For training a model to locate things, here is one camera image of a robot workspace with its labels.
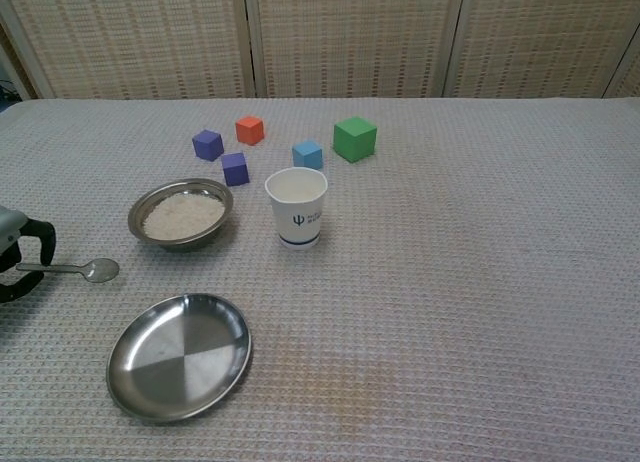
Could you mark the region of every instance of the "rice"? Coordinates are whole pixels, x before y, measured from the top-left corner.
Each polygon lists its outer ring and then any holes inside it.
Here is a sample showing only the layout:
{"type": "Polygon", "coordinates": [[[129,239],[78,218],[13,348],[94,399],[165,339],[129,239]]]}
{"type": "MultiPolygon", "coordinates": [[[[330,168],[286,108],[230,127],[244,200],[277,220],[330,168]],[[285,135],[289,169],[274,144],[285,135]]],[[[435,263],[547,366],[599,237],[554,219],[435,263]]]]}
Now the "rice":
{"type": "Polygon", "coordinates": [[[152,239],[177,240],[207,230],[224,214],[218,199],[197,194],[175,194],[160,202],[144,221],[152,239]]]}

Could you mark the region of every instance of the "toy block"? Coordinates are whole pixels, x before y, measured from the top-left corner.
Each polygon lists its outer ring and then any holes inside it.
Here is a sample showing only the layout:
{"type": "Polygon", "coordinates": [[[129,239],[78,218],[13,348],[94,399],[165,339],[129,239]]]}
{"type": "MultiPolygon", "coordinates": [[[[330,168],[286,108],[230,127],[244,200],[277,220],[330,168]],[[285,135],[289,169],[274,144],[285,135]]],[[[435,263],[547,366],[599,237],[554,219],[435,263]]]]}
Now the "toy block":
{"type": "Polygon", "coordinates": [[[196,155],[205,160],[216,160],[224,152],[222,136],[217,132],[203,130],[193,137],[193,148],[196,155]]]}
{"type": "Polygon", "coordinates": [[[238,142],[256,145],[264,139],[264,124],[258,117],[248,116],[236,122],[238,142]]]}
{"type": "Polygon", "coordinates": [[[249,182],[247,161],[245,160],[242,152],[223,155],[222,170],[224,171],[224,180],[229,187],[247,184],[249,182]]]}
{"type": "Polygon", "coordinates": [[[305,140],[296,144],[291,149],[293,153],[293,165],[295,167],[308,167],[320,170],[322,168],[322,147],[315,140],[305,140]]]}
{"type": "Polygon", "coordinates": [[[333,150],[353,163],[372,155],[376,147],[378,128],[360,117],[337,123],[333,129],[333,150]]]}

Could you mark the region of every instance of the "red cube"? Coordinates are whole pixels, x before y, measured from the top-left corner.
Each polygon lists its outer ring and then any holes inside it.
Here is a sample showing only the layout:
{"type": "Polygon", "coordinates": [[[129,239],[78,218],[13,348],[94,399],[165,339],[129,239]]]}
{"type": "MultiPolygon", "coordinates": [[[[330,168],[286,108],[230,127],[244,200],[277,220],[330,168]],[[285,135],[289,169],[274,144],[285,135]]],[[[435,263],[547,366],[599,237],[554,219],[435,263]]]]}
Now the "red cube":
{"type": "Polygon", "coordinates": [[[236,122],[236,136],[238,142],[243,144],[256,145],[264,139],[264,124],[262,119],[247,116],[236,122]]]}

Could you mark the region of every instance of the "spoon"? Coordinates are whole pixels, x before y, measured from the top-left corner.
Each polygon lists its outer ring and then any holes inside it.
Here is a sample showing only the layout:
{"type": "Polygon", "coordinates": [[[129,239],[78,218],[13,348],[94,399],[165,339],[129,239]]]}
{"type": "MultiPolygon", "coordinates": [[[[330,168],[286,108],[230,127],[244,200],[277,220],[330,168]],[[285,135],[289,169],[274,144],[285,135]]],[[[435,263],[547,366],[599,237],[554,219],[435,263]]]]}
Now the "spoon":
{"type": "Polygon", "coordinates": [[[40,265],[40,264],[16,264],[16,270],[25,272],[66,272],[78,273],[94,284],[101,284],[113,279],[120,272],[120,266],[115,260],[94,259],[82,267],[78,265],[40,265]]]}

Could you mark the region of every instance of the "paper cup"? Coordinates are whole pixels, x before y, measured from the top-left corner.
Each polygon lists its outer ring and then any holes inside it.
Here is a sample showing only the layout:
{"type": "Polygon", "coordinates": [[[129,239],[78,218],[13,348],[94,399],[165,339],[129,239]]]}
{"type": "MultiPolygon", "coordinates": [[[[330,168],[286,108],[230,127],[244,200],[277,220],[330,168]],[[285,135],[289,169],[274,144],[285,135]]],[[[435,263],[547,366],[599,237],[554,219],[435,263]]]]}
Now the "paper cup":
{"type": "Polygon", "coordinates": [[[271,197],[276,229],[285,247],[300,250],[316,245],[327,186],[322,172],[306,167],[290,167],[266,180],[264,188],[271,197]]]}

